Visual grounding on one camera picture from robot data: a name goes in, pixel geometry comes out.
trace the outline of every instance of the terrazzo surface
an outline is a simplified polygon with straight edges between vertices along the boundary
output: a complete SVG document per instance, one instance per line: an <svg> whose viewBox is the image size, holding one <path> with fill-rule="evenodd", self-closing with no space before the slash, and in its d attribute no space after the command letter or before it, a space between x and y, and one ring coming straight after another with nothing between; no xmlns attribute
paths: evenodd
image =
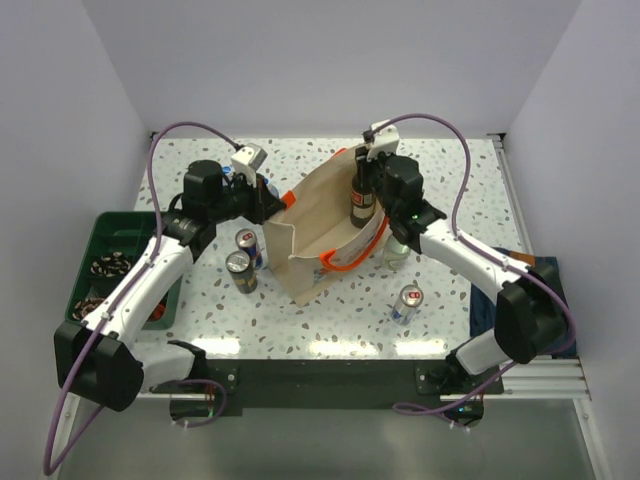
<svg viewBox="0 0 640 480"><path fill-rule="evenodd" d="M295 186L336 150L359 139L239 139L269 153L261 173L280 193ZM471 179L459 214L463 230L492 246L519 249L520 242L493 144L470 140ZM415 158L424 176L425 198L451 212L464 169L461 146L454 140L402 140L398 153ZM163 209L182 188L189 163L212 159L230 165L232 150L217 139L170 139L158 145L154 178ZM136 210L151 210L144 179ZM170 339L190 342L210 358L444 358L469 338L470 284L449 267L412 254L393 273L381 267L382 251L356 271L300 308L267 266L258 271L258 288L243 295L224 268L235 250L235 233L254 228L263 247L262 228L244 219L218 226L218 236L183 278L178 313L166 331L143 331L135 352L151 350ZM407 326L390 320L400 289L417 283L425 299Z"/></svg>

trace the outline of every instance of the can lid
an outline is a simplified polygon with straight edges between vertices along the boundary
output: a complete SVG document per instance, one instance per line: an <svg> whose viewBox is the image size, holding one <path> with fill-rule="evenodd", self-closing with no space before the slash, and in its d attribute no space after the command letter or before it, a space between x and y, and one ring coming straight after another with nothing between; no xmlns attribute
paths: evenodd
<svg viewBox="0 0 640 480"><path fill-rule="evenodd" d="M400 290L400 298L402 302L409 307L419 307L422 304L424 294L419 287L415 285L407 285Z"/></svg>
<svg viewBox="0 0 640 480"><path fill-rule="evenodd" d="M249 268L249 265L251 265L251 258L249 258L247 252L238 250L237 252L229 254L225 264L227 266L227 270L230 272L241 273Z"/></svg>
<svg viewBox="0 0 640 480"><path fill-rule="evenodd" d="M256 244L256 234L253 230L243 228L236 233L236 245L240 248L253 247Z"/></svg>

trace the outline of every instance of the brown paper bag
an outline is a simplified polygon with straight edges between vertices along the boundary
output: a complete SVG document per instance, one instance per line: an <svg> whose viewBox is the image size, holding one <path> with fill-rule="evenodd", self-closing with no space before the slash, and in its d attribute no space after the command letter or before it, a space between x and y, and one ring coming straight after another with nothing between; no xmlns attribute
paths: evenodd
<svg viewBox="0 0 640 480"><path fill-rule="evenodd" d="M387 218L379 204L362 229L349 219L355 148L337 153L283 195L288 208L263 226L269 268L300 306L383 244Z"/></svg>

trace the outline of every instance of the green crate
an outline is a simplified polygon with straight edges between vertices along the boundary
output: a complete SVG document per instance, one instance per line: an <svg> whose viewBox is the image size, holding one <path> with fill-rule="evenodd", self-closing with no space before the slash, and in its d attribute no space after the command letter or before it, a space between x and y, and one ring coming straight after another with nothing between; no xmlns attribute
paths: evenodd
<svg viewBox="0 0 640 480"><path fill-rule="evenodd" d="M65 319L77 323L72 317L73 309L80 300L98 296L96 291L111 292L123 277L104 278L91 274L91 264L111 252L123 252L137 261L144 253L156 228L153 212L106 212L96 219L93 231L82 258L76 283L67 304ZM176 319L182 277L167 292L164 315L158 320L145 323L143 330L166 330Z"/></svg>

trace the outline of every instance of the white wall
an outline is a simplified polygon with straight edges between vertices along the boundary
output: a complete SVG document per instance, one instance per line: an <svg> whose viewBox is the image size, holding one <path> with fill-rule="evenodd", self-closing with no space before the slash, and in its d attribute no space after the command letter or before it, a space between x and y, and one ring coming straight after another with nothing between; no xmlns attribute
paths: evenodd
<svg viewBox="0 0 640 480"><path fill-rule="evenodd" d="M147 127L350 136L410 111L506 131L580 0L84 2Z"/></svg>
<svg viewBox="0 0 640 480"><path fill-rule="evenodd" d="M0 15L0 478L37 478L53 332L95 216L133 204L145 130L79 0Z"/></svg>
<svg viewBox="0 0 640 480"><path fill-rule="evenodd" d="M616 478L640 478L640 3L584 0L507 135L534 248L557 255Z"/></svg>

